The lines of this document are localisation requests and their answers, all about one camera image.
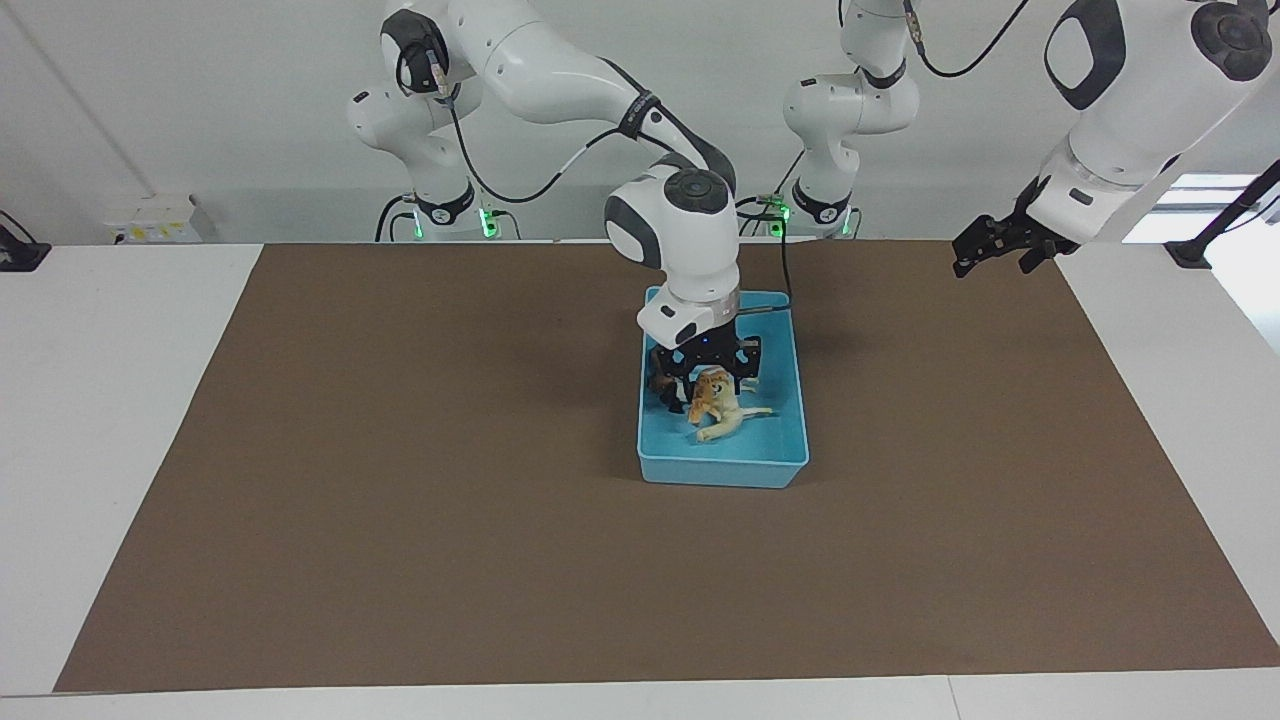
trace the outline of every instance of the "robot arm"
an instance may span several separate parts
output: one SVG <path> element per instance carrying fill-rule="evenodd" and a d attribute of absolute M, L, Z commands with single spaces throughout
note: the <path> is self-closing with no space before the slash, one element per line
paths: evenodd
<path fill-rule="evenodd" d="M 805 147 L 790 188 L 792 225 L 820 237 L 838 233 L 850 211 L 860 160 L 849 140 L 904 129 L 920 109 L 920 91 L 906 74 L 901 0 L 851 0 L 845 18 L 841 45 L 858 69 L 800 81 L 783 106 Z"/>
<path fill-rule="evenodd" d="M 440 94 L 476 77 L 524 120 L 614 123 L 627 137 L 678 152 L 736 187 L 733 165 L 723 152 L 622 68 L 557 35 L 527 0 L 417 0 L 393 6 L 398 9 L 383 24 L 383 58 L 407 91 Z"/>
<path fill-rule="evenodd" d="M 393 5 L 383 26 L 383 55 L 410 100 L 442 101 L 477 78 L 521 119 L 604 120 L 668 152 L 614 192 L 605 213 L 609 238 L 625 258 L 667 273 L 668 282 L 637 322 L 668 350 L 716 345 L 727 369 L 750 372 L 735 366 L 736 176 L 728 158 L 622 68 L 559 37 L 526 0 Z M 703 342 L 708 333 L 723 342 Z"/>
<path fill-rule="evenodd" d="M 462 88 L 454 100 L 460 117 L 480 105 L 480 87 Z M 413 183 L 419 217 L 428 219 L 428 232 L 443 234 L 475 232 L 481 218 L 471 213 L 476 191 L 462 164 L 457 145 L 431 133 L 447 127 L 448 109 L 435 99 L 406 96 L 392 83 L 361 91 L 347 104 L 347 122 L 360 140 L 404 163 Z"/>
<path fill-rule="evenodd" d="M 1267 5 L 1076 0 L 1044 65 L 1080 119 L 1004 220 L 983 215 L 952 243 L 956 277 L 1027 250 L 1030 273 L 1094 240 L 1129 199 L 1261 86 Z"/>

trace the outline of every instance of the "brown tabletop mat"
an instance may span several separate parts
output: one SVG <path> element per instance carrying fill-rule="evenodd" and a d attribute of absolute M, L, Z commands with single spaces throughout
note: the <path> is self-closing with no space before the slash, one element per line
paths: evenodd
<path fill-rule="evenodd" d="M 640 480 L 611 249 L 268 247 L 58 691 L 1280 665 L 1056 268 L 950 260 L 795 249 L 739 491 Z"/>

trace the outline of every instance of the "toy figure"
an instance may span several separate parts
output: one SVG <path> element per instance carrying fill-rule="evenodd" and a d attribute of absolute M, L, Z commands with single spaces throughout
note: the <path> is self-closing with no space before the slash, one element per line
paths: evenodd
<path fill-rule="evenodd" d="M 755 392 L 755 388 L 742 386 L 744 391 Z M 737 404 L 737 395 L 733 392 L 733 377 L 722 368 L 708 368 L 698 375 L 694 386 L 694 400 L 689 407 L 689 421 L 700 425 L 703 416 L 710 415 L 716 424 L 698 430 L 698 442 L 710 442 L 731 436 L 742 427 L 748 418 L 759 415 L 772 415 L 769 407 L 741 407 Z"/>

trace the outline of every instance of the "blue plastic tray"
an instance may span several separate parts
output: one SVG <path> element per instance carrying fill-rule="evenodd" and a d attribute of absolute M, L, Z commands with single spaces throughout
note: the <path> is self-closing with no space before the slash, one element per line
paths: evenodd
<path fill-rule="evenodd" d="M 658 288 L 649 288 L 646 300 Z M 744 307 L 783 305 L 781 292 L 744 292 Z M 800 368 L 796 364 L 795 328 L 791 313 L 745 315 L 737 322 L 742 337 L 760 336 L 759 392 L 742 393 L 744 407 L 772 407 L 774 414 L 750 418 L 737 433 L 709 443 L 694 438 L 696 428 L 685 415 L 676 415 L 650 392 L 649 350 L 645 336 L 640 374 L 640 425 L 636 451 L 640 469 L 650 483 L 785 488 L 809 462 L 809 436 L 804 424 Z"/>

